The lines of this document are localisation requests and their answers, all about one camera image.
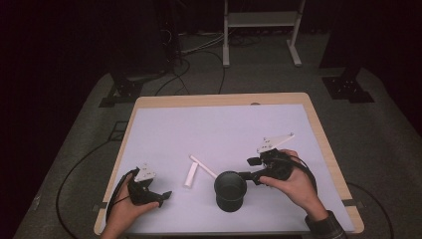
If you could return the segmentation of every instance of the white shelf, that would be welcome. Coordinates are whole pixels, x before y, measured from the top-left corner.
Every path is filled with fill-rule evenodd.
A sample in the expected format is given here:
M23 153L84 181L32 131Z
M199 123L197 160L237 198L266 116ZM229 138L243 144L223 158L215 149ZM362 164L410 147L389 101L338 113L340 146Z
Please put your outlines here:
M297 15L297 11L229 13L228 27L295 26Z

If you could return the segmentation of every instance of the gray carpet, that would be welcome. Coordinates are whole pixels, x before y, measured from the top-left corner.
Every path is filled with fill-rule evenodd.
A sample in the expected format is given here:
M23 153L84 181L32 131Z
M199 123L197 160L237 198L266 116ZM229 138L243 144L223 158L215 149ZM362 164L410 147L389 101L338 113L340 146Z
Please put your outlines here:
M321 77L336 76L342 69L320 70L318 64L328 35L298 36L297 48L303 61L296 68L286 46L287 36L263 36L261 42L230 49L231 66L225 69L221 94L305 92L316 113L347 182L373 195L388 214L396 238L422 235L422 140L378 78L362 69L357 77L375 100L370 104L350 104L332 100ZM182 37L184 49L209 41L204 37ZM221 56L221 47L207 51ZM165 86L159 95L218 94L223 78L220 60L210 53L186 56L190 69ZM181 74L187 64L176 66ZM148 82L141 95L154 96L174 75ZM63 222L78 238L96 238L93 228L97 208L104 197L120 142L107 139L119 120L129 119L133 104L99 108L111 88L109 75L93 89L66 141L40 188L39 204L34 204L21 223L15 238L71 238L58 220L56 197L63 186L60 212ZM85 155L105 143L85 158ZM350 238L390 238L387 219L376 201L362 189L349 185L365 230Z

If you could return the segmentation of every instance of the black mug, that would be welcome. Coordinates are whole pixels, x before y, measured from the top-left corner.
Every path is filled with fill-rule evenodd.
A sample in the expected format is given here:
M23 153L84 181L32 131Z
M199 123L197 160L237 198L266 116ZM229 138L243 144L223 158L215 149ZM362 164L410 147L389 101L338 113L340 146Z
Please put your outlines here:
M226 212L235 212L242 207L247 185L235 171L225 171L214 182L218 207Z

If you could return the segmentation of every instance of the black sleeve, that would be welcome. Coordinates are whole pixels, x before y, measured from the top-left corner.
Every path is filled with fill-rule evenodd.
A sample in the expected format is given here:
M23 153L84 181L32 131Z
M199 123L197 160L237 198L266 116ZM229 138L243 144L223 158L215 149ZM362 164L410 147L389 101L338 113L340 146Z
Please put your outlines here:
M328 211L328 217L325 220L312 222L308 217L306 217L305 222L307 223L311 233L316 239L347 238L344 230L331 211Z

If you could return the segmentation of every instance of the hand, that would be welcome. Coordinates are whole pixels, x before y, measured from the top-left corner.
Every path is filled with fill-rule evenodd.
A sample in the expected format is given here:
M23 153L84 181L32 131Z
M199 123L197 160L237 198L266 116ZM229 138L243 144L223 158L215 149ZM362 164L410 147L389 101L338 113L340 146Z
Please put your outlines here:
M296 157L298 153L293 150L282 149L291 159L300 162ZM286 180L278 180L272 177L261 176L260 181L268 186L276 187L284 192L295 204L300 206L312 221L324 220L328 213L317 197L317 193L308 178L307 174L299 168L294 167L291 176Z
M136 220L137 217L159 206L158 202L150 202L140 206L134 205L127 189L127 184L132 178L128 175L121 185L120 191L115 198L115 205L109 214L105 230L102 233L102 239L117 238Z

